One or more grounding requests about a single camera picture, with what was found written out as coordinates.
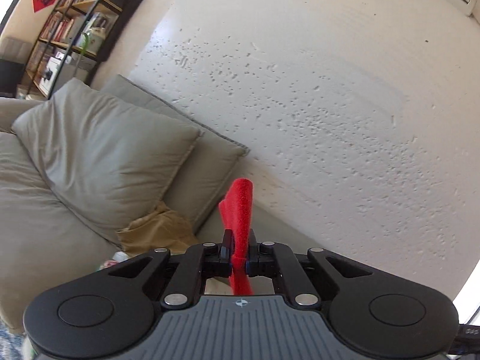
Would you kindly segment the olive throw pillow rear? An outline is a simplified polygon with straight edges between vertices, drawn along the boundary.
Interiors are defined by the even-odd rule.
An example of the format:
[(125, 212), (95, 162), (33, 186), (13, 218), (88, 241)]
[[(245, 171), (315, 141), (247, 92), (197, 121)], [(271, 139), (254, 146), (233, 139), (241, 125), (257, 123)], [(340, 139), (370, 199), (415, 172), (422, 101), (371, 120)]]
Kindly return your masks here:
[(215, 210), (239, 161), (249, 153), (247, 146), (199, 123), (121, 75), (112, 77), (101, 91), (200, 129), (201, 137), (163, 197), (167, 206), (186, 217), (197, 233)]

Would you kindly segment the tan crumpled garment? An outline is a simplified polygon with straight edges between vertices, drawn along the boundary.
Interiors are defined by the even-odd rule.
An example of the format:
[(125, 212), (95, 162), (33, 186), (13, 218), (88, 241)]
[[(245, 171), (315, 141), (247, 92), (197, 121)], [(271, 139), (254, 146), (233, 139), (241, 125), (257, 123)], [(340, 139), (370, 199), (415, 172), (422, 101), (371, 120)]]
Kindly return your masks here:
[(163, 201), (159, 201), (151, 213), (118, 230), (116, 235), (122, 250), (130, 257), (158, 248), (183, 254), (190, 246), (199, 244), (189, 220)]

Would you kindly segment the left sofa seat cushion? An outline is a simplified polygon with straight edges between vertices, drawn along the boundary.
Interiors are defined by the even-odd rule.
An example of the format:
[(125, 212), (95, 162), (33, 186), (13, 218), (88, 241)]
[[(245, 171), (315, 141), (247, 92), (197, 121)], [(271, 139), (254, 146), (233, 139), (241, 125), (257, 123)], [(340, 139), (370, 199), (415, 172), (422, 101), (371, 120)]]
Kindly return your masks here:
[(1, 134), (1, 321), (21, 333), (23, 314), (47, 289), (94, 272), (117, 248), (55, 197), (16, 135)]

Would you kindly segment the olive throw pillow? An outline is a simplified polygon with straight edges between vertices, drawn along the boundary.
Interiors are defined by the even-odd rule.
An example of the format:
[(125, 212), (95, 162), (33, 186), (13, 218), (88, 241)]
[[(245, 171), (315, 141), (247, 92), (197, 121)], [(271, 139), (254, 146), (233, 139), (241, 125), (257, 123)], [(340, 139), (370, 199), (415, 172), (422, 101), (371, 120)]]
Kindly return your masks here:
[(154, 211), (202, 133), (72, 79), (12, 124), (50, 190), (112, 243)]
[(112, 77), (101, 91), (200, 129), (201, 137), (163, 197), (167, 206), (186, 217), (197, 233), (215, 210), (239, 161), (249, 153), (247, 146), (199, 123), (121, 75)]

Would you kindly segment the wooden bookshelf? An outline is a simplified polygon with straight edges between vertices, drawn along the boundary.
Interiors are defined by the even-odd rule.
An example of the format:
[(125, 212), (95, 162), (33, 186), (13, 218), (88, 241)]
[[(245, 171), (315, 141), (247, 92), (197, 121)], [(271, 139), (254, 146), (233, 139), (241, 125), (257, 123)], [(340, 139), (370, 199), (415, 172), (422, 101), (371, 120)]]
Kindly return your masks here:
[(47, 100), (72, 78), (89, 85), (143, 0), (58, 0), (24, 65), (16, 97)]

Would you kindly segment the olive throw pillow front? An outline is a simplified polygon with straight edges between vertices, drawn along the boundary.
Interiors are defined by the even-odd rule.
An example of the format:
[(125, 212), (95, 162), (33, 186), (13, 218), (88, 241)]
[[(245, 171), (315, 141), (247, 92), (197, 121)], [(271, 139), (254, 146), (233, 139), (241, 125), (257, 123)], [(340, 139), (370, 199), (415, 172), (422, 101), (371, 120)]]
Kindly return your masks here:
[(202, 133), (72, 79), (12, 124), (50, 190), (112, 243), (154, 211)]

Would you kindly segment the blue patterned rug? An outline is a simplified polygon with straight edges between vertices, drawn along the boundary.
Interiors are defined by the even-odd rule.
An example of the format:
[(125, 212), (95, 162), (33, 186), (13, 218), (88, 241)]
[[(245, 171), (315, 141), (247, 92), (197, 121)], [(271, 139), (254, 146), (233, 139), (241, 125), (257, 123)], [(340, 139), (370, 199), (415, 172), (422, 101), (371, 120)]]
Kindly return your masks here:
[(0, 359), (1, 360), (22, 360), (22, 345), (24, 335), (12, 334), (8, 328), (0, 324)]

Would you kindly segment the red t-shirt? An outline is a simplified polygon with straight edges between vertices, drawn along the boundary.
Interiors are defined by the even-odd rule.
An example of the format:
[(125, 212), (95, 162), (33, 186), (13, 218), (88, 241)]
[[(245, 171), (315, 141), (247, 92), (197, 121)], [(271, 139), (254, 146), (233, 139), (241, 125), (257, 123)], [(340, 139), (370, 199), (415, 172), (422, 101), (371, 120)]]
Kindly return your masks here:
[(253, 183), (247, 178), (236, 179), (219, 203), (224, 229), (233, 233), (232, 274), (229, 282), (235, 296), (253, 294), (246, 269), (252, 207)]

